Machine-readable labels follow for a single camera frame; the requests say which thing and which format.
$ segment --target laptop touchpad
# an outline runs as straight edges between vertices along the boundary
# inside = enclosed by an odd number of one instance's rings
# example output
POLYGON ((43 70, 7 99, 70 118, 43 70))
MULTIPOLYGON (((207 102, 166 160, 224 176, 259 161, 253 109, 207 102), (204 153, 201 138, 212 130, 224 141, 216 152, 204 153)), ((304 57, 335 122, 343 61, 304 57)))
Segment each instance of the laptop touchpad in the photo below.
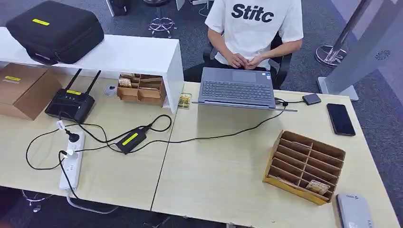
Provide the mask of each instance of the laptop touchpad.
POLYGON ((256 82, 256 73, 245 71, 234 71, 232 73, 232 80, 238 82, 256 82))

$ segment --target wooden compartment tray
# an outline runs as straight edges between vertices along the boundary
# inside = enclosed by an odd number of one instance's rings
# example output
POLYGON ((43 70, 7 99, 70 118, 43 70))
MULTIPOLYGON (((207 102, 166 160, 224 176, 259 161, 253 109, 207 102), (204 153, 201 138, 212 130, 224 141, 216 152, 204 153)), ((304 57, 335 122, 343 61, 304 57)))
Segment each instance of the wooden compartment tray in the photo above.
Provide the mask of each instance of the wooden compartment tray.
POLYGON ((166 90, 161 76, 121 73, 120 78, 129 78, 131 81, 131 88, 117 88, 121 100, 163 105, 166 90))
POLYGON ((271 150, 263 181, 323 205, 334 196, 344 157, 341 149, 282 131, 271 150), (330 187, 320 195, 306 189, 312 180, 330 187))

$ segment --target yellow label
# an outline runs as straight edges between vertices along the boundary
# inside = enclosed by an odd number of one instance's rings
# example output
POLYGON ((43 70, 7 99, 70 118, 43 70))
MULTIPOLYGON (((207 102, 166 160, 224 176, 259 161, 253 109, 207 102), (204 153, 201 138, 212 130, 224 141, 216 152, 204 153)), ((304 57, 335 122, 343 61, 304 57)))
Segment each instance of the yellow label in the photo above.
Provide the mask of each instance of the yellow label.
POLYGON ((67 90, 67 92, 69 94, 75 94, 75 95, 80 95, 81 94, 80 92, 77 92, 77 91, 74 91, 74 90, 67 90))
POLYGON ((133 140, 135 137, 137 137, 138 136, 138 134, 137 133, 134 133, 134 135, 132 135, 130 138, 128 138, 128 139, 126 139, 126 141, 124 141, 123 143, 122 143, 122 145, 124 146, 124 145, 126 145, 126 144, 128 144, 131 140, 133 140))
POLYGON ((6 79, 13 80, 13 81, 17 81, 17 82, 21 80, 21 78, 11 77, 11 76, 5 76, 5 78, 6 78, 6 79))
POLYGON ((38 24, 41 24, 41 25, 46 25, 46 26, 49 25, 49 23, 47 23, 46 21, 42 21, 42 20, 38 20, 38 19, 33 19, 32 21, 36 22, 38 24))

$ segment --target wooden desk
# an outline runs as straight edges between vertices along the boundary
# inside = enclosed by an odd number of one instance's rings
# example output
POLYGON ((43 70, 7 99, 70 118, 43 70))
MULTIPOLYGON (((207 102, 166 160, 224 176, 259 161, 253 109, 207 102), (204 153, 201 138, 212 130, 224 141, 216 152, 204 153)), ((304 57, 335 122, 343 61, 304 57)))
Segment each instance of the wooden desk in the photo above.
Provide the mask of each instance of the wooden desk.
MULTIPOLYGON (((186 83, 184 91, 197 100, 199 84, 186 83)), ((275 92, 286 101, 301 100, 303 94, 275 92)), ((290 104, 297 113, 284 112, 237 136, 169 144, 152 211, 256 228, 341 227, 335 199, 317 206, 262 182, 269 150, 280 131, 286 129, 345 150, 336 193, 363 195, 375 226, 398 228, 350 100, 335 95, 320 97, 322 103, 312 106, 290 104), (327 103, 347 107, 356 136, 333 133, 327 103)), ((234 133, 277 113, 191 104, 189 110, 178 110, 171 141, 234 133)))
MULTIPOLYGON (((71 77, 58 77, 67 85, 71 77)), ((77 91, 86 91, 93 78, 78 77, 72 86, 77 91)), ((107 85, 116 84, 116 80, 99 78, 91 95, 96 104, 86 123, 104 127, 109 138, 140 125, 149 124, 161 114, 174 119, 169 109, 154 105, 126 103, 117 96, 106 96, 107 85)), ((57 129, 56 118, 41 113, 35 121, 21 120, 0 116, 0 185, 17 189, 66 196, 59 190, 61 169, 36 171, 25 161, 25 151, 29 142, 36 136, 57 129)), ((155 124, 156 129, 163 129, 169 121, 161 118, 155 124)), ((101 129, 88 127, 99 139, 104 135, 101 129)), ((149 131, 146 143, 151 140, 168 140, 171 130, 164 133, 149 131)), ((86 134, 85 148, 96 148, 104 144, 96 142, 86 134)), ((29 160, 35 167, 52 167, 58 163, 58 152, 66 149, 67 135, 63 131, 44 136, 35 141, 29 151, 29 160)), ((124 155, 105 148, 84 152, 77 195, 84 200, 126 206, 131 208, 151 208, 155 188, 158 182, 166 143, 156 142, 143 150, 124 155)))

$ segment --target hand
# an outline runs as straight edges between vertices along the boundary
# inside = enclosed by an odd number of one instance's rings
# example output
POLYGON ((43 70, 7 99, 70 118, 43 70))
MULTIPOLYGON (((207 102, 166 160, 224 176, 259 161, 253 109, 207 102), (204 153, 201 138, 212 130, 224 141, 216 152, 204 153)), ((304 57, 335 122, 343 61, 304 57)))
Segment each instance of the hand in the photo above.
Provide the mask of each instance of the hand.
POLYGON ((229 55, 225 56, 225 58, 227 59, 228 65, 233 68, 246 67, 246 65, 248 64, 247 59, 245 59, 245 57, 243 57, 239 53, 230 53, 229 55))
POLYGON ((245 70, 253 70, 255 69, 259 63, 261 63, 263 61, 263 57, 258 55, 256 57, 254 57, 251 61, 248 62, 248 64, 245 66, 245 70))

